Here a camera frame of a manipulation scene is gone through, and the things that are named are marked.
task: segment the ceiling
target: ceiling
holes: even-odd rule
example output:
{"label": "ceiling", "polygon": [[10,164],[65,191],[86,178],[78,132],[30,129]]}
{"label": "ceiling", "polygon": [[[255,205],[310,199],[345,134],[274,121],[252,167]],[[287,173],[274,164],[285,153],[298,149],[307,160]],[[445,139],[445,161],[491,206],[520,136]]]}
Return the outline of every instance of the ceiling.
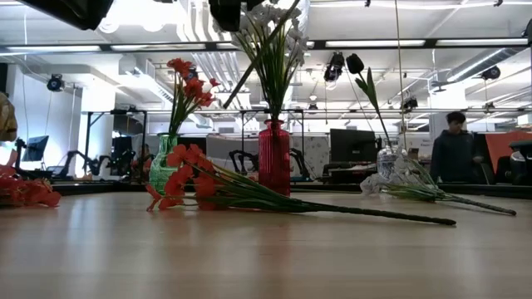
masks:
{"label": "ceiling", "polygon": [[[190,0],[194,7],[201,5],[201,1]],[[34,11],[21,5],[2,5],[5,0],[0,0],[0,44],[72,44],[72,43],[127,43],[127,42],[181,42],[176,34],[176,24],[179,24],[180,12],[160,7],[152,7],[149,0],[115,0],[110,14],[120,19],[121,25],[113,33],[104,33],[101,30],[79,31],[65,23],[55,20],[45,14]],[[308,36],[313,39],[396,39],[397,23],[396,11],[391,5],[393,1],[372,1],[370,7],[364,7],[365,1],[310,1],[308,13]],[[503,4],[500,7],[493,5],[483,7],[445,7],[449,5],[465,4],[475,6],[482,3],[493,3],[492,0],[470,1],[398,1],[401,8],[398,10],[400,38],[453,38],[453,37],[520,37],[532,16],[532,5]],[[191,9],[192,22],[195,22],[195,8]],[[146,23],[161,22],[162,28],[157,32],[148,32],[144,29]],[[208,18],[204,16],[201,22],[204,32],[207,32]],[[195,33],[198,39],[201,34]],[[485,49],[416,49],[402,50],[401,60],[397,50],[359,50],[344,51],[347,57],[356,52],[374,71],[374,77],[379,81],[377,94],[383,107],[400,105],[401,97],[397,94],[417,78],[431,71],[444,71],[458,67],[473,57],[484,52]],[[305,64],[296,75],[296,84],[293,87],[291,103],[287,108],[307,108],[310,95],[316,95],[320,109],[347,109],[358,108],[356,97],[359,97],[362,106],[366,106],[367,99],[354,86],[354,78],[345,71],[336,82],[336,88],[327,89],[323,81],[323,68],[330,60],[332,51],[310,51],[305,57]],[[156,78],[161,84],[170,84],[171,78],[165,63],[177,56],[193,61],[191,53],[135,53],[132,56],[137,65],[144,66],[145,61],[150,61],[158,68]],[[249,65],[249,60],[242,52],[236,52],[236,62],[239,71],[243,72]],[[109,65],[116,64],[123,58],[121,54],[96,54],[96,55],[40,55],[34,56],[33,61],[43,64],[84,64],[89,65],[112,77],[120,83],[120,88],[126,92],[120,94],[117,101],[135,103],[139,107],[159,110],[163,101],[144,86],[139,86],[134,81],[127,80],[124,73],[116,74],[109,71]],[[530,89],[530,50],[526,49],[519,54],[497,64],[501,69],[501,77],[496,81],[485,83],[480,79],[467,79],[463,82],[467,86],[466,99],[468,106],[481,108],[489,99],[511,96],[516,91]],[[257,76],[252,75],[246,82],[249,89],[249,105],[260,105],[261,93]],[[427,105],[427,98],[431,95],[425,89],[412,91],[420,106]],[[507,100],[500,106],[517,107],[530,102],[530,94],[526,93],[514,99]],[[499,118],[510,119],[514,114],[504,114]],[[310,115],[309,118],[323,118],[324,114]],[[331,115],[327,118],[355,118],[360,115]]]}

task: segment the security camera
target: security camera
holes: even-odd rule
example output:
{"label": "security camera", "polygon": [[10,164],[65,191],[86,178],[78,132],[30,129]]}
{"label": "security camera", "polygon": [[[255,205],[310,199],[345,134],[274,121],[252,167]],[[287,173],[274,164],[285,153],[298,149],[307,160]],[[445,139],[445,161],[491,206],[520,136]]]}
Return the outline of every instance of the security camera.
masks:
{"label": "security camera", "polygon": [[53,74],[48,81],[47,88],[49,91],[61,92],[65,90],[65,81],[62,79],[63,75]]}

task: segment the flower bouquet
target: flower bouquet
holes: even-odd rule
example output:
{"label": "flower bouquet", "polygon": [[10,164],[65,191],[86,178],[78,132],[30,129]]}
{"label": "flower bouquet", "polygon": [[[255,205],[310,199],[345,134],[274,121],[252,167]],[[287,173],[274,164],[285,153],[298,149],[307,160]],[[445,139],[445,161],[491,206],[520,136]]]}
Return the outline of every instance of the flower bouquet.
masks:
{"label": "flower bouquet", "polygon": [[209,84],[194,77],[190,73],[192,62],[180,58],[168,61],[167,66],[172,68],[174,75],[174,99],[170,115],[170,125],[167,134],[160,135],[159,153],[151,163],[150,183],[159,192],[164,192],[165,183],[175,171],[166,164],[166,156],[178,144],[177,134],[183,122],[190,113],[200,107],[208,107],[214,101],[210,93],[213,87],[219,85],[215,79]]}
{"label": "flower bouquet", "polygon": [[[357,73],[360,78],[356,79],[357,85],[366,94],[372,106],[381,121],[382,128],[387,137],[387,143],[391,145],[390,137],[388,136],[386,126],[382,120],[381,112],[379,111],[379,105],[377,101],[377,92],[375,84],[373,83],[372,68],[367,70],[367,80],[364,80],[361,72],[364,69],[364,64],[356,54],[352,54],[348,58],[350,65],[349,71],[351,73]],[[374,174],[366,178],[361,183],[361,189],[363,193],[378,193],[382,189],[385,189],[388,194],[401,199],[416,199],[425,202],[434,203],[436,201],[446,201],[455,203],[464,203],[469,205],[475,205],[481,208],[487,208],[500,213],[507,213],[515,216],[516,211],[500,208],[494,205],[479,203],[470,199],[464,199],[452,194],[448,194],[445,191],[438,188],[436,183],[432,180],[431,176],[426,170],[419,165],[415,160],[406,157],[401,148],[393,153],[393,163],[391,169],[386,173],[386,178],[381,174]]]}
{"label": "flower bouquet", "polygon": [[308,38],[299,30],[300,14],[295,6],[286,10],[261,3],[245,12],[240,29],[231,33],[233,44],[252,61],[268,103],[268,128],[259,134],[259,182],[284,195],[290,194],[290,146],[289,133],[282,130],[279,115],[290,81],[304,63],[307,50]]}
{"label": "flower bouquet", "polygon": [[15,169],[0,165],[0,207],[46,206],[55,208],[61,195],[45,179],[23,180]]}
{"label": "flower bouquet", "polygon": [[[279,213],[337,212],[361,215],[397,218],[426,223],[454,225],[455,221],[444,218],[430,218],[404,213],[393,213],[374,209],[349,208],[331,204],[312,203],[293,199],[275,193],[252,179],[236,174],[208,161],[197,145],[187,150],[184,145],[177,145],[168,155],[168,165],[179,167],[165,185],[165,195],[158,193],[147,185],[153,197],[147,211],[152,211],[158,204],[161,210],[186,204],[183,199],[193,199],[201,210],[220,210],[243,208]],[[195,195],[186,196],[184,187],[192,179]]]}

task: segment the dark jacket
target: dark jacket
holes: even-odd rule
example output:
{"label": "dark jacket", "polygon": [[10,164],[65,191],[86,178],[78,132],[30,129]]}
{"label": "dark jacket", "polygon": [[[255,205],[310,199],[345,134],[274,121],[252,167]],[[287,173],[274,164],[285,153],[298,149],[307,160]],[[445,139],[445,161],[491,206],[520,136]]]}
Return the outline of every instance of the dark jacket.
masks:
{"label": "dark jacket", "polygon": [[444,182],[475,183],[473,135],[462,131],[458,135],[441,132],[432,148],[431,177]]}

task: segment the computer monitor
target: computer monitor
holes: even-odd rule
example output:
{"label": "computer monitor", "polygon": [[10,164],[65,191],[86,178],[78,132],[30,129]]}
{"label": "computer monitor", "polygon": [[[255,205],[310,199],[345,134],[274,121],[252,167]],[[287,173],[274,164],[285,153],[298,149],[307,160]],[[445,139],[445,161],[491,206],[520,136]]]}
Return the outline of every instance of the computer monitor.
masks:
{"label": "computer monitor", "polygon": [[375,132],[331,129],[331,163],[377,162]]}
{"label": "computer monitor", "polygon": [[24,162],[35,162],[42,160],[44,150],[47,147],[48,136],[32,137],[27,141],[26,150],[24,151]]}

